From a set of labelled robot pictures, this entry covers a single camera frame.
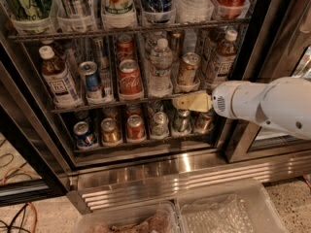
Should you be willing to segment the yellow taped gripper finger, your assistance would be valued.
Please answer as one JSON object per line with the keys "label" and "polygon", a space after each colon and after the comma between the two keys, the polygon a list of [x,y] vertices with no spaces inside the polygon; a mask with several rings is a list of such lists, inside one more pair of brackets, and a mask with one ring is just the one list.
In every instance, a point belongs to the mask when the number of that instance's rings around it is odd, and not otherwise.
{"label": "yellow taped gripper finger", "polygon": [[212,108],[211,97],[205,90],[183,94],[172,99],[176,109],[190,110],[195,112],[208,112]]}

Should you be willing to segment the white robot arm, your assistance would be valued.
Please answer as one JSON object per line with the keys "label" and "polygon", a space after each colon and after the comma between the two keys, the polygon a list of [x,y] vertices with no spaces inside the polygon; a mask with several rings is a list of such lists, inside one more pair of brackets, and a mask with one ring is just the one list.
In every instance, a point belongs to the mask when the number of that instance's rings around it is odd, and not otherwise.
{"label": "white robot arm", "polygon": [[260,127],[311,139],[311,82],[285,77],[271,83],[230,81],[206,91],[172,100],[176,109],[208,112],[230,119],[244,119]]}

